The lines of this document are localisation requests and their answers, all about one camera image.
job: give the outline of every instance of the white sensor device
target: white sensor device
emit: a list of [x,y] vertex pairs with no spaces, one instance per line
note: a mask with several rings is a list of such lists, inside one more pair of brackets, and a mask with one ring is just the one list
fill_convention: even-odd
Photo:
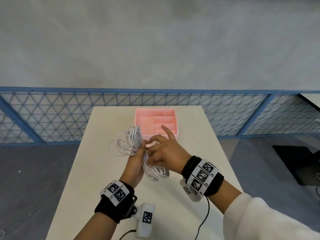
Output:
[[141,206],[134,206],[131,218],[137,219],[136,238],[147,239],[152,232],[152,217],[155,212],[155,206],[149,203],[143,203]]

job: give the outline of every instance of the right hand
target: right hand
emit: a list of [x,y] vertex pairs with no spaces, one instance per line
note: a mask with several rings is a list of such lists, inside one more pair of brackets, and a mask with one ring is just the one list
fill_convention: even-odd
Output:
[[169,139],[162,135],[155,135],[150,138],[148,144],[158,141],[148,149],[147,164],[165,167],[171,171],[181,174],[191,155],[176,141],[174,134],[164,125],[161,128],[167,133]]

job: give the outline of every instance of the wristband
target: wristband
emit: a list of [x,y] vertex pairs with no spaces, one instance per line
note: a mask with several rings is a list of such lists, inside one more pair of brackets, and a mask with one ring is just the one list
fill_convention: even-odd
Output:
[[186,185],[201,196],[211,196],[218,192],[224,177],[210,162],[192,156],[182,170]]
[[119,223],[133,214],[137,197],[134,189],[125,182],[114,180],[100,192],[101,200],[94,212],[100,212]]

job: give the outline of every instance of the pink plastic tray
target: pink plastic tray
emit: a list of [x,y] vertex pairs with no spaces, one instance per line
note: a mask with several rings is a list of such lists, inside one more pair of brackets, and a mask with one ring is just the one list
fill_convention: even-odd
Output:
[[149,140],[153,135],[163,135],[168,138],[161,125],[168,127],[174,137],[178,138],[178,124],[174,109],[137,108],[134,116],[134,126],[140,125],[142,138]]

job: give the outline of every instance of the left hand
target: left hand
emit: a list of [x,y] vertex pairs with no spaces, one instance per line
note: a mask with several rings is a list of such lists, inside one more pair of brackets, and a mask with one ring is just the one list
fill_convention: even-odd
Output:
[[134,156],[129,156],[127,165],[125,166],[124,172],[120,178],[133,188],[135,188],[138,183],[140,183],[144,170],[142,168],[143,155],[146,150],[146,141],[142,140],[141,146],[138,148]]

